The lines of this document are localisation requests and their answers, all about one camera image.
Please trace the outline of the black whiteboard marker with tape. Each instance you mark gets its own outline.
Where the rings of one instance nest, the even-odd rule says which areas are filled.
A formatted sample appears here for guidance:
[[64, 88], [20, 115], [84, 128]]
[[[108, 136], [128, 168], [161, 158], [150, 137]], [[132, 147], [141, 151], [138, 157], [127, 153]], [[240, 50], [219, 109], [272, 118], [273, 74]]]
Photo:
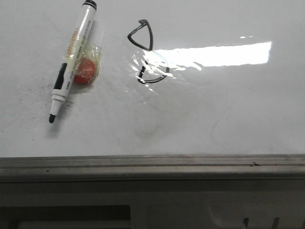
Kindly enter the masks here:
[[79, 18], [73, 29], [72, 37], [51, 93], [52, 104], [49, 116], [51, 124], [54, 122], [60, 108], [66, 102], [70, 93], [76, 69], [81, 61], [96, 11], [97, 4], [95, 1], [86, 0], [82, 4]]

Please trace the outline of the white whiteboard with metal frame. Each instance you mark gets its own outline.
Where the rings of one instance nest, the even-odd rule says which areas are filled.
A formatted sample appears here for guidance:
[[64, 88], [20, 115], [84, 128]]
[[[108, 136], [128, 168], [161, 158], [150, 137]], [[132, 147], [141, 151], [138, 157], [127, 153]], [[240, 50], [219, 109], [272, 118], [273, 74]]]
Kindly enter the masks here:
[[304, 1], [99, 0], [50, 123], [82, 5], [0, 3], [1, 228], [304, 228]]

